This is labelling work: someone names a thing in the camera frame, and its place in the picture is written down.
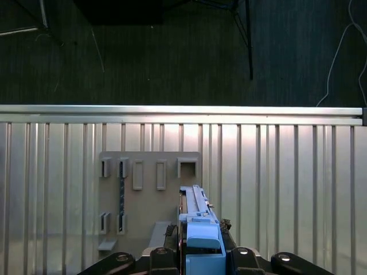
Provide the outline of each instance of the dark background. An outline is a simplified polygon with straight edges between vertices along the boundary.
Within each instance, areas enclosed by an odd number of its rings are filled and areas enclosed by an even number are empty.
[[[20,2],[41,18],[37,0]],[[45,2],[64,46],[39,32],[0,37],[0,104],[315,106],[349,23],[349,0],[250,0],[251,81],[231,15],[190,3],[166,13],[163,25],[94,27],[103,73],[91,26],[72,0]],[[367,33],[366,14],[367,1],[354,0]],[[0,1],[0,31],[32,25],[11,0]],[[351,28],[321,106],[364,105],[357,79],[366,54]]]

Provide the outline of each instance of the beige pegboard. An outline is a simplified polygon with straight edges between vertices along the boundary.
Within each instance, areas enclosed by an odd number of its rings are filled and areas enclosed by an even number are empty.
[[[122,232],[118,229],[120,162],[126,176]],[[140,257],[156,221],[177,223],[179,187],[202,185],[198,152],[102,152],[99,163],[99,215],[105,213],[98,224],[99,244],[106,249],[101,257],[113,252]]]

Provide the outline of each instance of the blue plastic object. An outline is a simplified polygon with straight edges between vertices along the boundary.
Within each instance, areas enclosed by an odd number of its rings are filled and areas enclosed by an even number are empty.
[[[209,207],[204,190],[198,185],[182,186],[186,193],[188,213],[179,220],[187,223],[186,246],[189,248],[217,249],[216,254],[187,254],[186,275],[225,275],[225,249],[220,223]]]

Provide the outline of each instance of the black stand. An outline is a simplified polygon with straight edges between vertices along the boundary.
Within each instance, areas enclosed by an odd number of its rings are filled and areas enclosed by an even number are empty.
[[[246,27],[242,23],[242,20],[240,18],[240,14],[238,12],[239,9],[239,0],[234,0],[230,4],[223,4],[218,3],[211,0],[181,0],[171,6],[168,6],[165,8],[165,11],[169,11],[171,9],[174,9],[176,7],[182,6],[189,2],[195,2],[200,3],[203,5],[215,7],[217,9],[222,10],[228,10],[231,12],[233,19],[235,20],[235,23],[240,31],[241,37],[247,47],[247,53],[248,53],[248,65],[250,70],[250,79],[253,80],[253,63],[252,63],[252,44],[251,44],[251,20],[250,20],[250,8],[249,8],[249,0],[244,0],[245,2],[245,8],[246,8]]]
[[[35,32],[37,30],[43,31],[45,32],[49,37],[51,37],[59,46],[63,46],[63,42],[60,41],[50,30],[49,28],[49,24],[48,24],[48,20],[47,20],[47,16],[46,16],[46,10],[45,10],[45,3],[44,0],[39,0],[40,1],[40,8],[41,8],[41,14],[42,14],[42,22],[38,21],[38,18],[36,16],[34,16],[25,6],[23,6],[22,4],[20,4],[17,0],[9,0],[12,3],[15,3],[19,9],[21,9],[25,14],[27,14],[36,24],[33,27],[25,27],[25,28],[21,28],[21,29],[15,29],[15,30],[9,30],[6,32],[1,32],[0,36],[7,36],[7,35],[11,35],[11,34],[16,34],[16,33],[25,33],[25,32]]]

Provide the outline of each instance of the white cable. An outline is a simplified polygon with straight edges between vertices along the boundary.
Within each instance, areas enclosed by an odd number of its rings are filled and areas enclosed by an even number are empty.
[[[333,67],[334,67],[334,63],[335,63],[335,60],[338,56],[338,53],[339,53],[339,50],[340,50],[340,46],[343,42],[343,39],[344,39],[344,36],[345,36],[345,33],[346,31],[349,29],[349,27],[351,26],[355,26],[356,29],[361,33],[362,37],[363,37],[363,40],[365,41],[366,45],[367,45],[367,36],[364,34],[362,28],[360,27],[360,25],[358,25],[354,19],[353,19],[353,16],[352,16],[352,11],[351,11],[351,6],[352,6],[352,2],[353,0],[350,0],[349,2],[349,6],[348,6],[348,13],[349,13],[349,17],[350,17],[350,20],[351,20],[351,23],[349,25],[347,25],[347,27],[345,27],[344,29],[344,32],[343,32],[343,35],[342,37],[340,38],[340,42],[339,42],[339,45],[338,45],[338,49],[335,53],[335,56],[334,56],[334,59],[333,59],[333,62],[331,63],[331,66],[330,66],[330,70],[329,70],[329,75],[327,76],[327,84],[326,84],[326,94],[320,99],[320,101],[318,102],[318,104],[316,105],[316,107],[318,107],[321,102],[323,102],[325,100],[325,98],[327,98],[329,96],[329,82],[330,82],[330,75],[331,75],[331,71],[333,70]],[[360,89],[361,89],[361,93],[363,95],[363,100],[365,102],[365,105],[367,106],[367,100],[366,100],[366,96],[365,96],[365,92],[363,90],[363,87],[362,87],[362,84],[361,84],[361,78],[362,78],[362,75],[364,74],[364,72],[366,71],[366,68],[367,68],[367,56],[366,56],[366,62],[365,62],[365,65],[363,67],[363,70],[361,72],[361,74],[359,75],[358,77],[358,84],[360,86]]]

